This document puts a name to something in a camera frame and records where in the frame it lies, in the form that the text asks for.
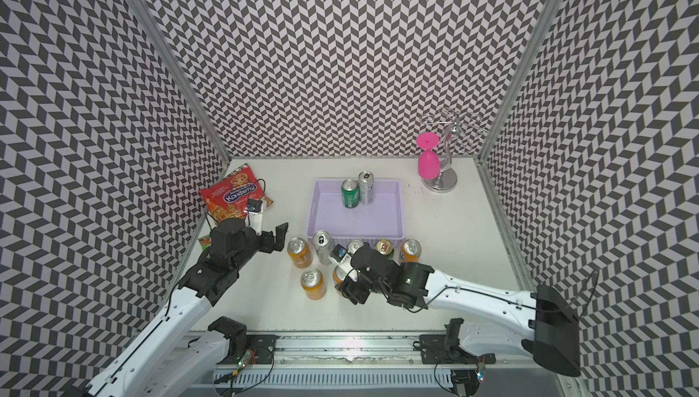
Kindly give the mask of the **orange fanta can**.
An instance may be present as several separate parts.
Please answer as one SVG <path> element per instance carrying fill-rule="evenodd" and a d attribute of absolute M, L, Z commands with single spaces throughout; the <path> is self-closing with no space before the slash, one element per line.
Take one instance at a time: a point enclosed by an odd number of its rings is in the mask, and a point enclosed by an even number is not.
<path fill-rule="evenodd" d="M 307 297 L 313 301 L 322 299 L 327 293 L 327 286 L 319 269 L 304 271 L 300 277 L 300 285 Z"/>
<path fill-rule="evenodd" d="M 347 271 L 345 271 L 342 267 L 336 266 L 333 270 L 332 274 L 333 280 L 334 280 L 334 285 L 336 288 L 340 286 L 340 284 L 345 280 L 347 277 Z"/>
<path fill-rule="evenodd" d="M 407 239 L 400 248 L 399 259 L 404 262 L 419 262 L 422 256 L 422 245 L 415 239 Z"/>

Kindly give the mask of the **silver tall can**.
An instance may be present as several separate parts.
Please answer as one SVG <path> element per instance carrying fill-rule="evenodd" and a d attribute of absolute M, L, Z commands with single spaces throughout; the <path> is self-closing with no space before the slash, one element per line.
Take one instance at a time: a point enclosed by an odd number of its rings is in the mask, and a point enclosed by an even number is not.
<path fill-rule="evenodd" d="M 317 231 L 313 238 L 314 249 L 323 265 L 331 265 L 331 252 L 334 249 L 334 242 L 327 231 Z"/>

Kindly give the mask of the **green gold-top can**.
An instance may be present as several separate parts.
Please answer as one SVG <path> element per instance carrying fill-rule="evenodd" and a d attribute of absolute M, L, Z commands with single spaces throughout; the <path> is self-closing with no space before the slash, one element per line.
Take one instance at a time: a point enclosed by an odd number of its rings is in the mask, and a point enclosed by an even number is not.
<path fill-rule="evenodd" d="M 394 256 L 394 245 L 388 239 L 380 239 L 374 246 L 375 250 L 386 259 L 392 260 Z"/>

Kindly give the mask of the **orange Fanta can back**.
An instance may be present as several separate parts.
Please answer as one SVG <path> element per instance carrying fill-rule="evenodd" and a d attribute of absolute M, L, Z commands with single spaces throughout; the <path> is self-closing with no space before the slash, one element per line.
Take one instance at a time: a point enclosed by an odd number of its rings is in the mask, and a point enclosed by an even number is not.
<path fill-rule="evenodd" d="M 340 286 L 340 284 L 345 280 L 347 277 L 347 271 L 345 271 L 342 267 L 336 266 L 333 270 L 332 274 L 333 280 L 334 280 L 334 285 L 336 288 Z"/>

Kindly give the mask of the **lilac plastic basket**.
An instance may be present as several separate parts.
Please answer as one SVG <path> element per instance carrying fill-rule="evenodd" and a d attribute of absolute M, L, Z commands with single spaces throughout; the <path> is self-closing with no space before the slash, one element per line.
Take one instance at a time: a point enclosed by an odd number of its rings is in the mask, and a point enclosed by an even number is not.
<path fill-rule="evenodd" d="M 377 179 L 373 185 L 374 199 L 354 209 L 343 206 L 340 186 L 342 179 L 318 179 L 313 185 L 307 219 L 306 237 L 313 239 L 317 231 L 327 231 L 336 243 L 343 245 L 361 240 L 371 245 L 380 239 L 397 244 L 407 238 L 399 180 Z"/>

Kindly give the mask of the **white patterned can back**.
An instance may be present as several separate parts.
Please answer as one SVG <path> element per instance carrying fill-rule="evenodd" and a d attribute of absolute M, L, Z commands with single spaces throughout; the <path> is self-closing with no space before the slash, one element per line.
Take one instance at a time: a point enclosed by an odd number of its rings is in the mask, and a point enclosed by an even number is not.
<path fill-rule="evenodd" d="M 362 171 L 358 176 L 358 184 L 360 188 L 360 202 L 362 204 L 371 204 L 374 199 L 374 175 L 371 171 Z"/>

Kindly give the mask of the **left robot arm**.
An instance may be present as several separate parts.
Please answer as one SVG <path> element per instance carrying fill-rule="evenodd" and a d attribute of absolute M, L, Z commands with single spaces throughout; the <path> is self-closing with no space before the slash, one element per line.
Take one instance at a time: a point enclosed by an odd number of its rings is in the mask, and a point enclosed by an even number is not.
<path fill-rule="evenodd" d="M 206 333 L 176 360 L 169 360 L 183 337 L 240 278 L 256 253 L 283 251 L 287 223 L 257 233 L 242 219 L 223 220 L 202 251 L 173 288 L 166 305 L 150 324 L 102 373 L 83 387 L 70 386 L 65 396 L 178 396 L 206 371 L 249 351 L 247 327 L 227 317 L 214 321 Z"/>

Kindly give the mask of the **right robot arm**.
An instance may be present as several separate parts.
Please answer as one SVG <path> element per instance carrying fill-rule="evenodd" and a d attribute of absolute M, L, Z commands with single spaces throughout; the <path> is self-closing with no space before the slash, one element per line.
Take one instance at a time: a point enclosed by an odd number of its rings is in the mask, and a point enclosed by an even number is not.
<path fill-rule="evenodd" d="M 329 258 L 345 271 L 339 290 L 353 304 L 377 293 L 410 313 L 458 311 L 495 326 L 493 332 L 469 331 L 463 320 L 452 320 L 445 335 L 447 353 L 529 355 L 553 373 L 578 377 L 582 372 L 580 316 L 553 287 L 499 290 L 419 262 L 398 264 L 368 245 L 354 253 L 338 245 Z"/>

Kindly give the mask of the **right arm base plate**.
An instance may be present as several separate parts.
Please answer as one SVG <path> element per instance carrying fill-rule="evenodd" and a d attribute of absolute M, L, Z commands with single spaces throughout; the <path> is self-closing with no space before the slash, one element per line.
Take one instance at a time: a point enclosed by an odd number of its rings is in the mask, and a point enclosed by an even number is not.
<path fill-rule="evenodd" d="M 412 346 L 422 358 L 422 363 L 427 365 L 491 365 L 496 363 L 496 356 L 492 353 L 475 356 L 464 351 L 458 344 L 447 346 L 445 339 L 444 334 L 421 334 Z"/>

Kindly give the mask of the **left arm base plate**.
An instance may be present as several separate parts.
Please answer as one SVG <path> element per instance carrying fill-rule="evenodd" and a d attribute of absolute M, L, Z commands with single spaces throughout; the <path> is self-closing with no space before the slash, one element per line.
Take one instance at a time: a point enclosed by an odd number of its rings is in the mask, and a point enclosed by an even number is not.
<path fill-rule="evenodd" d="M 243 358 L 245 352 L 252 355 L 250 362 L 256 365 L 271 365 L 277 348 L 278 335 L 272 333 L 253 333 L 226 337 L 221 333 L 211 333 L 200 337 L 198 342 L 204 342 L 211 337 L 212 342 L 206 342 L 203 349 L 214 364 L 236 364 Z"/>

